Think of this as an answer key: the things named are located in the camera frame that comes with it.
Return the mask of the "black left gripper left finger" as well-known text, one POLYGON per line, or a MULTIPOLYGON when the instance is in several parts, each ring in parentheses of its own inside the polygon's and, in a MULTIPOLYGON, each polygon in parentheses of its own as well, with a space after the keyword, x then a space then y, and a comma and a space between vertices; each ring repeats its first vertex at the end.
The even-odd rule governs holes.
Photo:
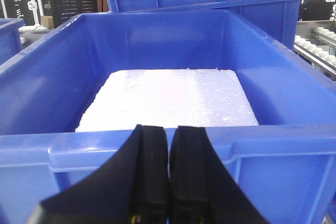
POLYGON ((165 130, 137 125, 92 174, 40 201, 28 223, 166 223, 167 165, 165 130))

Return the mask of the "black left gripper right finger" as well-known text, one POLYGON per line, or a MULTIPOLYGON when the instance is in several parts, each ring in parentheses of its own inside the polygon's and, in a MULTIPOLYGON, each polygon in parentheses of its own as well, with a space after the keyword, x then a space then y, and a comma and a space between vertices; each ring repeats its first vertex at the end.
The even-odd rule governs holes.
POLYGON ((223 165, 203 127, 176 129, 170 176, 170 223, 268 223, 223 165))

